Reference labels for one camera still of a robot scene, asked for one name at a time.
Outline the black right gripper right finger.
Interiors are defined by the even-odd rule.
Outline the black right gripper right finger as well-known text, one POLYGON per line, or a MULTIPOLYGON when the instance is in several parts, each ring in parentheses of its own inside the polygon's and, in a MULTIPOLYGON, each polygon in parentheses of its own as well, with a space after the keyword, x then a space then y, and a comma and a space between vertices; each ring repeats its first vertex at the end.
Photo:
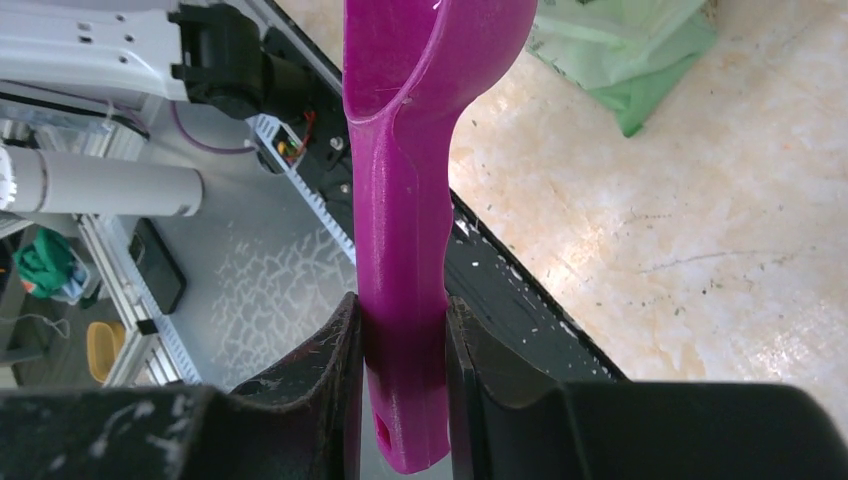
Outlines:
POLYGON ((847 445, 831 417, 790 385, 560 381, 456 297, 445 350, 457 479, 847 475, 847 445))

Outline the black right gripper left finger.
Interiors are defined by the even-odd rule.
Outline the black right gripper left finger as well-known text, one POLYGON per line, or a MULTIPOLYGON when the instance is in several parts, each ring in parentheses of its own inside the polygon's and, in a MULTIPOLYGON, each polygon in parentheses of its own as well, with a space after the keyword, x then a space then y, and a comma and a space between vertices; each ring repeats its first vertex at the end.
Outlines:
POLYGON ((358 298, 230 392, 205 384, 1 396, 5 479, 356 479, 358 298))

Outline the purple plastic scoop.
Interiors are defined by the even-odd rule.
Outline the purple plastic scoop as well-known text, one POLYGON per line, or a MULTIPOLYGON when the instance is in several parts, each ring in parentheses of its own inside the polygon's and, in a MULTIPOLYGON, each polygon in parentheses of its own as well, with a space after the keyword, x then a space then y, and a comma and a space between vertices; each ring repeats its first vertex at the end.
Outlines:
POLYGON ((536 8, 526 0, 344 5, 365 364, 376 442, 401 474, 450 450, 444 269, 453 132, 513 65, 536 8))

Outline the green cat litter bag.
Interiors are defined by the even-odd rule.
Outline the green cat litter bag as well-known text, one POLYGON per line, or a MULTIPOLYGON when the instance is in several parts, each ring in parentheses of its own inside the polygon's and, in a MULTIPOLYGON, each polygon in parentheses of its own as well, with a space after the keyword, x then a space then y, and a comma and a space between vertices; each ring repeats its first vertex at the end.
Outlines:
POLYGON ((714 44, 715 1, 541 1, 527 51, 638 134, 714 44))

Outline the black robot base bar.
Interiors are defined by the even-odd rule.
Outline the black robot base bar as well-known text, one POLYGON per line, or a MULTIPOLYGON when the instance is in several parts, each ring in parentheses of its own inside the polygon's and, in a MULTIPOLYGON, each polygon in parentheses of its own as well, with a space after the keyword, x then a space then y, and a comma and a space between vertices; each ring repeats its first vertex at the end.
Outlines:
MULTIPOLYGON (((341 72, 276 2, 250 6, 267 28, 263 43, 269 52, 305 67, 313 80, 307 108, 313 123, 301 123, 287 135, 305 139, 306 153, 281 167, 343 250, 352 253, 352 158, 341 72)), ((551 376, 623 380, 624 373, 458 194, 451 203, 448 292, 463 298, 498 339, 551 376)))

